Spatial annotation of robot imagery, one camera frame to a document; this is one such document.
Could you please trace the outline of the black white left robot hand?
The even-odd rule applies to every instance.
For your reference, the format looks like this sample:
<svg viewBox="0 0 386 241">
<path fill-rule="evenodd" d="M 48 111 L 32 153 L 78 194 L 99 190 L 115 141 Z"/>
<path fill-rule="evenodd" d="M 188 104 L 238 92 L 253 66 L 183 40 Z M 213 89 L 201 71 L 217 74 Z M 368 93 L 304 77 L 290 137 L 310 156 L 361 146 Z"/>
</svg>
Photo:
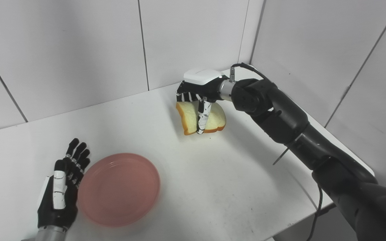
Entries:
<svg viewBox="0 0 386 241">
<path fill-rule="evenodd" d="M 78 213 L 79 186 L 90 164 L 89 155 L 87 144 L 74 138 L 65 157 L 55 162 L 37 210 L 38 228 L 58 226 L 67 231 L 72 226 Z"/>
</svg>

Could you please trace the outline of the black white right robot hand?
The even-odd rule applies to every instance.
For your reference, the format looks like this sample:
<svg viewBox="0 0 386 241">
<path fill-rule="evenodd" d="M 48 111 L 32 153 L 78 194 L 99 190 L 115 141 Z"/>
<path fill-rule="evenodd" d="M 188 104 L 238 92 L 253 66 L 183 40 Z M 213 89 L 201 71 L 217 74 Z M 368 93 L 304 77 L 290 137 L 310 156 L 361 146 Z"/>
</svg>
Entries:
<svg viewBox="0 0 386 241">
<path fill-rule="evenodd" d="M 216 70 L 190 70 L 176 92 L 176 109 L 184 134 L 214 133 L 226 125 L 224 110 L 217 100 L 220 85 L 229 78 Z"/>
</svg>

